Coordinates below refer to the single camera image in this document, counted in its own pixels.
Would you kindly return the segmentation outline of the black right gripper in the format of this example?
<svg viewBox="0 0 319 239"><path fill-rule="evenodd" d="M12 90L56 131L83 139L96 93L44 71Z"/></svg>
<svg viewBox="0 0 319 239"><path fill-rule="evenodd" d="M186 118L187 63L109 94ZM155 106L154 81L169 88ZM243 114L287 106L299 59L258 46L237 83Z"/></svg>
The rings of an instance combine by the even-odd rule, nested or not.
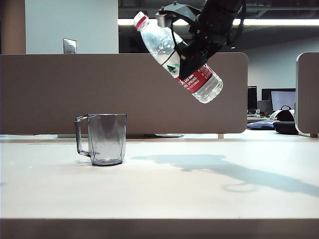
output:
<svg viewBox="0 0 319 239"><path fill-rule="evenodd" d="M227 21L188 21L192 42L175 45L180 59L179 78L187 78L224 47L228 37Z"/></svg>

